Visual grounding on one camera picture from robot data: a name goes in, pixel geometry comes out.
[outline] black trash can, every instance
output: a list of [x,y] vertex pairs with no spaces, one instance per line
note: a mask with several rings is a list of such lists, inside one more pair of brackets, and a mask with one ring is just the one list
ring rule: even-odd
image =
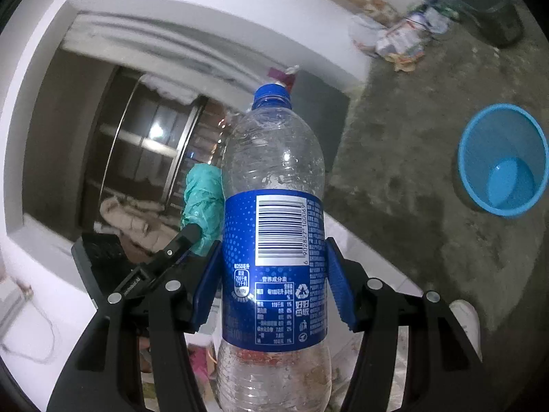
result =
[[458,0],[482,35],[495,46],[507,46],[521,38],[523,25],[511,0]]

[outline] recycling symbol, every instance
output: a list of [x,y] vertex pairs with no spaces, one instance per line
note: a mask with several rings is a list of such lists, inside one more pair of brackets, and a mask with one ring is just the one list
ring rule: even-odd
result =
[[308,297],[308,288],[305,283],[301,283],[301,285],[297,287],[297,290],[295,290],[295,296],[298,299],[306,299]]

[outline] concrete floor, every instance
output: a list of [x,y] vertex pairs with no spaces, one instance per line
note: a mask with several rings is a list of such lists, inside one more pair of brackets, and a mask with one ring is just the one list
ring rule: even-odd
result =
[[549,44],[519,4],[525,37],[497,50],[455,25],[410,73],[375,60],[351,109],[325,209],[422,289],[476,306],[484,365],[510,402],[549,347],[549,198],[505,219],[456,195],[452,160],[483,107],[508,102],[549,131]]

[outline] blue gripper pad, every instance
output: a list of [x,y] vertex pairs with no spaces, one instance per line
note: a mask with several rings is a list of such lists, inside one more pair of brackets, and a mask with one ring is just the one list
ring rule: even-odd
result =
[[223,271],[223,252],[221,248],[221,242],[215,242],[210,252],[208,252],[206,267],[194,292],[191,324],[196,331],[208,320],[215,293],[218,291]]
[[349,283],[349,275],[346,274],[343,268],[346,261],[332,237],[326,239],[326,255],[328,260],[328,283],[336,300],[339,317],[349,326],[349,330],[353,331],[358,325],[355,312],[355,293],[353,293]]

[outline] blue bottle cap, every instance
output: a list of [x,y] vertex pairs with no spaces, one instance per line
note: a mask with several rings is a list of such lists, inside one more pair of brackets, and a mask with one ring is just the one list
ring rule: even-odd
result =
[[260,106],[278,106],[292,109],[290,94],[282,85],[267,83],[260,86],[254,94],[252,110]]

